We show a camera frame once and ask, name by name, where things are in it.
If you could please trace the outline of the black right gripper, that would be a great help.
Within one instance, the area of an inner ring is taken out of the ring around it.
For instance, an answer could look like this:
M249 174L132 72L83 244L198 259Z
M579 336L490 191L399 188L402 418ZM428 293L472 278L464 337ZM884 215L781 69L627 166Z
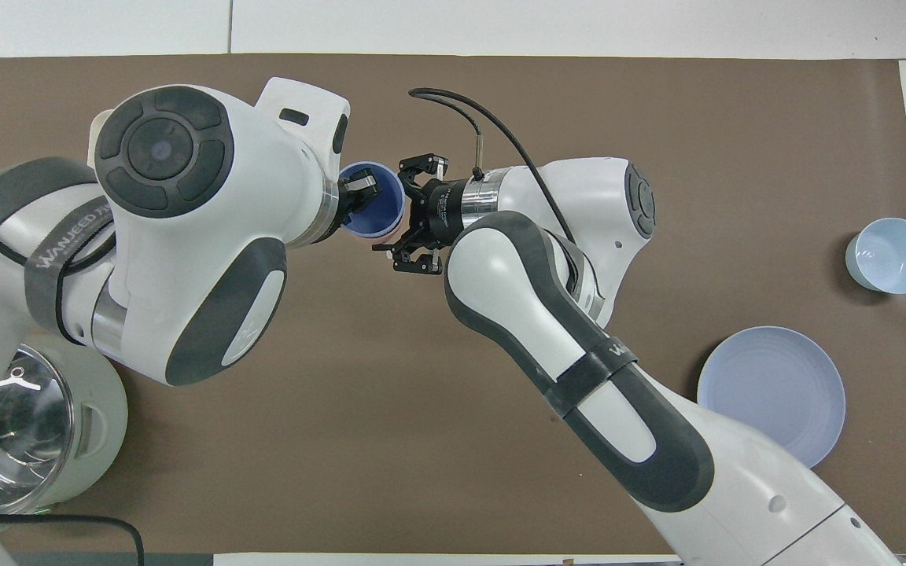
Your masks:
M442 274L438 248L452 246L464 230L462 198L467 180L442 182L448 169L448 159L427 153L403 159L399 163L398 179L405 189L421 189L418 175L431 175L423 186L425 196L424 228L410 228L391 244L373 244L374 252L389 254L396 272L413 274Z

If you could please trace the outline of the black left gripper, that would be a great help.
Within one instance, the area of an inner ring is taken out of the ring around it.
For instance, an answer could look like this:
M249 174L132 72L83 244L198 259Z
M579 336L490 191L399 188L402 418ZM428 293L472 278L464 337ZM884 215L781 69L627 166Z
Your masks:
M362 168L348 178L338 180L338 204L335 230L350 223L352 211L362 211L381 192L380 183L370 168Z

